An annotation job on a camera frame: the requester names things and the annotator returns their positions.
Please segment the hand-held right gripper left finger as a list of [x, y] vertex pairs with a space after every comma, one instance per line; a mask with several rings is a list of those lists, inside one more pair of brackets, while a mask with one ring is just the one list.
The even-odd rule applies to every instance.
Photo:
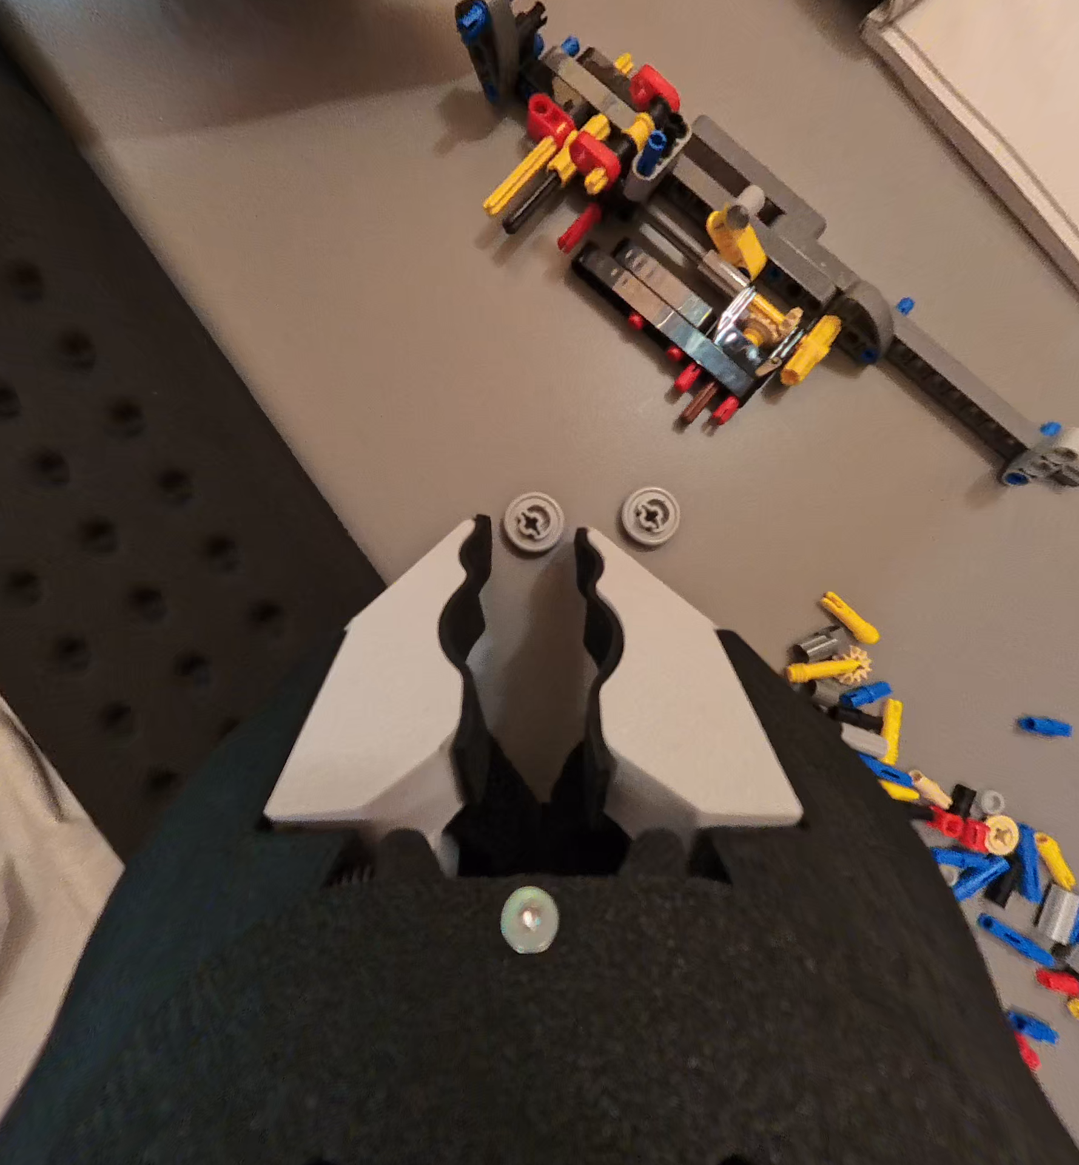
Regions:
[[489, 731], [468, 657], [492, 553], [489, 516], [468, 517], [349, 622], [268, 800], [272, 828], [443, 843], [483, 796]]

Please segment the small black blue lego assembly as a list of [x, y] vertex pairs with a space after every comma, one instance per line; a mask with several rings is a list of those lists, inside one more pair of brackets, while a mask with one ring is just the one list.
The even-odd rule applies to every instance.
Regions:
[[502, 106], [514, 99], [522, 67], [541, 54], [547, 6], [539, 0], [525, 9], [510, 0], [459, 0], [455, 22], [487, 100]]

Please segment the pile of colourful lego pieces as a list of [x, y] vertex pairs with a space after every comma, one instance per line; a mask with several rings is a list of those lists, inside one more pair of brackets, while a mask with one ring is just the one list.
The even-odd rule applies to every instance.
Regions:
[[998, 789], [964, 783], [947, 789], [905, 770], [905, 706], [877, 678], [872, 655], [882, 631], [835, 589], [819, 604], [831, 623], [791, 645], [787, 685], [836, 723], [878, 788], [927, 830], [952, 898], [980, 906], [976, 933], [1026, 958], [1034, 980], [1079, 1022], [1079, 880], [1060, 843], [1010, 816]]

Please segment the partly built lego chassis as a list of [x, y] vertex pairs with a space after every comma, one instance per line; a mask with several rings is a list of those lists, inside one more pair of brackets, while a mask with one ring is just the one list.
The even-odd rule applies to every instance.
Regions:
[[530, 154], [483, 209], [513, 237], [566, 196], [571, 273], [673, 364], [677, 426], [724, 429], [828, 355], [889, 364], [998, 460], [1002, 486], [1079, 486], [1079, 429], [1029, 422], [823, 246], [823, 216], [728, 137], [688, 116], [650, 63], [575, 38], [522, 67]]

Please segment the lego instruction booklet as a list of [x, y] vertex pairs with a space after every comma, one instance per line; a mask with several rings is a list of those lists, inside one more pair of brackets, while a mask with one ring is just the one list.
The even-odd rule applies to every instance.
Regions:
[[878, 3], [861, 31], [1079, 294], [1079, 0]]

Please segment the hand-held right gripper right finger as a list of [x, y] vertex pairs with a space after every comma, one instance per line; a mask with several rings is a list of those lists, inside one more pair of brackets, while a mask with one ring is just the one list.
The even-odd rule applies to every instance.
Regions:
[[623, 833], [794, 828], [803, 803], [720, 628], [603, 532], [575, 532], [588, 688], [582, 789]]

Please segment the grey lego pulley disc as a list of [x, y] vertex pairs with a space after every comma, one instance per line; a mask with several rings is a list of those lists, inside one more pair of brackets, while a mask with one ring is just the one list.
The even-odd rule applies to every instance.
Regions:
[[621, 504], [621, 532], [645, 549], [666, 548], [681, 528], [681, 504], [663, 486], [640, 486]]
[[543, 491], [525, 491], [506, 504], [502, 533], [506, 545], [521, 554], [547, 554], [563, 541], [566, 511], [555, 497]]

